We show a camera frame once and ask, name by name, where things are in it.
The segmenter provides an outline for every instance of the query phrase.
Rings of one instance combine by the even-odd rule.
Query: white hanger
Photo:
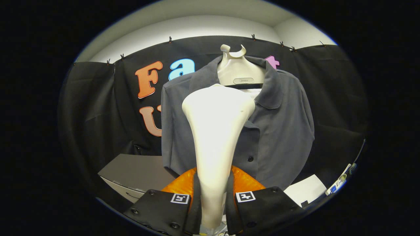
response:
[[[225,44],[220,47],[223,58],[217,66],[217,74],[223,86],[264,83],[265,68],[249,62],[244,57],[247,50],[241,46],[239,52],[230,52],[231,47]]]

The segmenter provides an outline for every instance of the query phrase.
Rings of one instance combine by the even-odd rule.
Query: gray shirt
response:
[[[298,78],[274,69],[264,59],[245,58],[265,68],[265,77],[255,98],[255,111],[239,135],[232,165],[265,187],[285,190],[305,165],[315,139],[309,102]],[[220,83],[217,65],[221,60],[219,56],[198,71],[163,85],[163,165],[179,175],[197,166],[194,139],[182,102],[192,92]]]

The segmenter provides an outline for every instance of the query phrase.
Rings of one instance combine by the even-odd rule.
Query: orange foam pad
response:
[[[265,187],[260,184],[257,180],[251,177],[249,174],[245,173],[243,170],[239,169],[236,166],[232,166],[231,170],[234,174],[234,195],[237,192],[247,192],[247,191],[256,191],[265,189]],[[162,189],[163,192],[168,193],[177,193],[177,194],[189,194],[191,196],[191,204],[194,196],[194,174],[197,172],[197,167],[192,168],[184,172],[165,188]]]

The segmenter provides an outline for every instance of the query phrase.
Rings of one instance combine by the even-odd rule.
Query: blue letter a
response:
[[[172,63],[170,68],[173,71],[169,73],[169,80],[173,80],[174,78],[179,77],[181,75],[195,72],[195,63],[191,59],[180,59]]]

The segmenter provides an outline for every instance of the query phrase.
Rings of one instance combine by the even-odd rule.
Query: black background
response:
[[[6,168],[2,222],[8,235],[141,235],[96,202],[62,158],[57,139],[61,83],[76,56],[99,33],[142,7],[134,1],[4,3],[2,64]],[[403,234],[416,228],[409,173],[415,141],[418,64],[413,5],[397,2],[281,2],[330,35],[366,83],[373,134],[357,175],[324,207],[281,235]]]

